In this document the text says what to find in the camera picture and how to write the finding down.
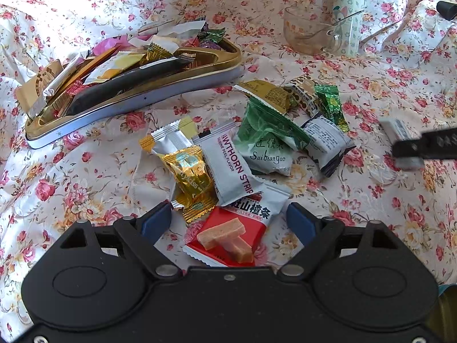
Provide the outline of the gold foil candy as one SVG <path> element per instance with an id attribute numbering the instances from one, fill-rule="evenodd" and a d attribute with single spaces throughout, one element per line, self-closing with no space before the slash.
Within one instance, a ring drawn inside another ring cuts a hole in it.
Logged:
<path id="1" fill-rule="evenodd" d="M 176 183 L 172 207 L 182 211 L 187 224 L 205 216 L 216 206 L 218 198 L 215 184 L 200 146 L 192 145 L 173 153 L 161 154 L 160 159 Z"/>

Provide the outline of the red hawthorn strip packet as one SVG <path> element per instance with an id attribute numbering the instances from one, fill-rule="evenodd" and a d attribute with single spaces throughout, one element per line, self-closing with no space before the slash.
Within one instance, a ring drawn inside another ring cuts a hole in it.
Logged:
<path id="1" fill-rule="evenodd" d="M 254 266 L 254 253 L 267 227 L 289 197 L 289 188 L 266 181 L 258 193 L 214 208 L 184 253 L 208 266 Z"/>

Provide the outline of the grey hawthorn strip packet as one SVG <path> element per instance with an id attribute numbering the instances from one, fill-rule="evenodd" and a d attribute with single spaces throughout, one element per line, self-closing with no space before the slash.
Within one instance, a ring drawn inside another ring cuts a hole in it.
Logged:
<path id="1" fill-rule="evenodd" d="M 192 140 L 201 147 L 215 185 L 218 206 L 261 192 L 264 183 L 253 174 L 232 140 L 235 122 L 230 121 Z"/>

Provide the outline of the white black text packet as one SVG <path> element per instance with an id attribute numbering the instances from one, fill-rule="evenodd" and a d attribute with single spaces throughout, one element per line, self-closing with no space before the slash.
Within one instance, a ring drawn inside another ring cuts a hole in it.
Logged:
<path id="1" fill-rule="evenodd" d="M 310 138 L 305 147 L 324 177 L 330 177 L 355 143 L 332 121 L 317 114 L 301 127 Z"/>

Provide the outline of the silver yellow snack packet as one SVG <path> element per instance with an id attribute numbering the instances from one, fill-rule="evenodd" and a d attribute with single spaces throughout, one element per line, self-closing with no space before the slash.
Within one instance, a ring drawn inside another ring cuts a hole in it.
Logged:
<path id="1" fill-rule="evenodd" d="M 186 116 L 147 134 L 139 145 L 148 153 L 164 156 L 193 146 L 192 139 L 197 134 L 195 122 Z"/>

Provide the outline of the green Suibianguo packet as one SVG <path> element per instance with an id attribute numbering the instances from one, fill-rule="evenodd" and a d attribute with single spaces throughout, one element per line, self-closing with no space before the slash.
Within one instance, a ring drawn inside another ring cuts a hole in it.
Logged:
<path id="1" fill-rule="evenodd" d="M 305 149 L 310 136 L 276 109 L 251 97 L 233 142 L 250 169 L 288 177 L 294 152 Z"/>

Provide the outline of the green foil candy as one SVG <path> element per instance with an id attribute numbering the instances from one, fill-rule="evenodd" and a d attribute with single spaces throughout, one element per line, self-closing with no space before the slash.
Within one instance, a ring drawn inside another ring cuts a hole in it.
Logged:
<path id="1" fill-rule="evenodd" d="M 314 92 L 318 97 L 323 116 L 337 125 L 343 132 L 349 132 L 349 126 L 342 111 L 342 103 L 336 85 L 316 84 Z"/>

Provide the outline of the yellow olive snack packet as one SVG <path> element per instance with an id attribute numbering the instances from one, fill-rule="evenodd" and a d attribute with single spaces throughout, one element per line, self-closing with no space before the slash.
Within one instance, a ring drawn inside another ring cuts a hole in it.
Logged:
<path id="1" fill-rule="evenodd" d="M 285 115 L 292 107 L 291 93 L 267 81 L 252 80 L 241 82 L 235 84 L 233 88 L 245 93 L 249 97 L 259 98 L 282 115 Z"/>

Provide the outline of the leopard pattern candy packet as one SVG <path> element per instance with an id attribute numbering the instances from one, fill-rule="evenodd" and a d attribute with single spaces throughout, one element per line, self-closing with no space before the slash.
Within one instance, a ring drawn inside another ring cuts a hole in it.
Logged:
<path id="1" fill-rule="evenodd" d="M 295 77 L 284 85 L 284 89 L 291 91 L 294 100 L 311 118 L 321 112 L 314 86 L 315 82 L 307 76 Z"/>

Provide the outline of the floral sofa cover cloth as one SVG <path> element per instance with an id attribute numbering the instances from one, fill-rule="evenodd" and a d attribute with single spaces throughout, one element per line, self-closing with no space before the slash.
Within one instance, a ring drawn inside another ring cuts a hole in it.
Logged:
<path id="1" fill-rule="evenodd" d="M 206 18 L 243 52 L 245 80 L 283 85 L 299 76 L 335 84 L 356 147 L 328 179 L 304 154 L 284 183 L 295 200 L 346 225 L 380 219 L 432 271 L 456 281 L 456 163 L 401 171 L 379 121 L 403 119 L 411 133 L 456 125 L 456 23 L 441 0 L 365 0 L 362 39 L 400 27 L 357 58 L 295 53 L 283 37 L 288 6 L 319 17 L 323 0 L 1 0 L 1 334 L 30 326 L 20 288 L 25 274 L 76 220 L 109 225 L 165 200 L 173 182 L 139 140 L 184 116 L 201 131 L 240 121 L 246 96 L 229 86 L 179 95 L 97 121 L 41 149 L 25 141 L 18 88 L 54 60 L 147 23 Z"/>

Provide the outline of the thin metal stick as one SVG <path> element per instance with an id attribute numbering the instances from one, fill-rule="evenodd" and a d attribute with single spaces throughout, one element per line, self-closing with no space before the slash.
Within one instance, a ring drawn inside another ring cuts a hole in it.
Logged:
<path id="1" fill-rule="evenodd" d="M 401 21 L 398 21 L 396 23 L 391 23 L 387 26 L 384 26 L 383 28 L 379 29 L 377 32 L 362 39 L 359 43 L 359 48 L 361 50 L 364 50 L 367 46 L 378 47 L 386 40 L 386 38 L 390 34 L 397 31 L 397 29 L 400 27 L 400 25 L 401 25 Z"/>

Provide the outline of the snack-filled tin lid tray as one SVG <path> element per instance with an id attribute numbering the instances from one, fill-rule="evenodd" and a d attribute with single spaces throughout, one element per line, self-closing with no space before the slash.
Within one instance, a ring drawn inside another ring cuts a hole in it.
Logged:
<path id="1" fill-rule="evenodd" d="M 149 23 L 106 39 L 67 63 L 48 64 L 17 90 L 33 149 L 94 121 L 236 79 L 241 50 L 205 19 Z"/>

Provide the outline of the metal spoon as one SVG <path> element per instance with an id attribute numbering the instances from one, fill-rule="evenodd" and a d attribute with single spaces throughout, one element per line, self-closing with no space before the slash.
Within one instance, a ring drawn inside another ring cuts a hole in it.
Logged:
<path id="1" fill-rule="evenodd" d="M 317 31 L 313 32 L 313 33 L 310 33 L 308 35 L 305 35 L 303 38 L 304 39 L 310 39 L 310 38 L 313 38 L 315 36 L 317 36 L 320 32 L 323 32 L 323 31 L 326 31 L 327 28 L 336 28 L 337 26 L 341 26 L 343 23 L 345 23 L 348 19 L 351 20 L 353 17 L 356 17 L 357 15 L 360 15 L 364 12 L 364 9 L 362 10 L 359 10 L 358 12 L 355 12 L 353 14 L 350 14 L 348 16 L 346 16 L 345 18 L 343 19 L 339 19 L 337 20 L 335 23 L 332 23 L 332 25 L 326 25 L 324 24 L 323 27 L 321 27 L 320 29 L 318 29 Z"/>

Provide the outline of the clear glass cup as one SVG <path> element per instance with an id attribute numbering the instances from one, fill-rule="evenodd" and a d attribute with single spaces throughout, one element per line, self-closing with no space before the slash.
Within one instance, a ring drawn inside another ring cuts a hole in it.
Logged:
<path id="1" fill-rule="evenodd" d="M 283 31 L 292 49 L 310 56 L 337 53 L 342 45 L 339 25 L 323 23 L 314 13 L 300 7 L 284 9 Z"/>

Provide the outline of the mint green thermos bottle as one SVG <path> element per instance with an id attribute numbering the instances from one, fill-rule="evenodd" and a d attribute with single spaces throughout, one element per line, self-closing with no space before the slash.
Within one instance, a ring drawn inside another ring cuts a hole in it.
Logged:
<path id="1" fill-rule="evenodd" d="M 365 9 L 365 0 L 328 0 L 331 13 L 331 25 L 339 19 Z M 361 41 L 362 14 L 347 20 L 340 28 L 342 30 L 342 45 L 335 55 L 355 57 L 359 52 Z"/>

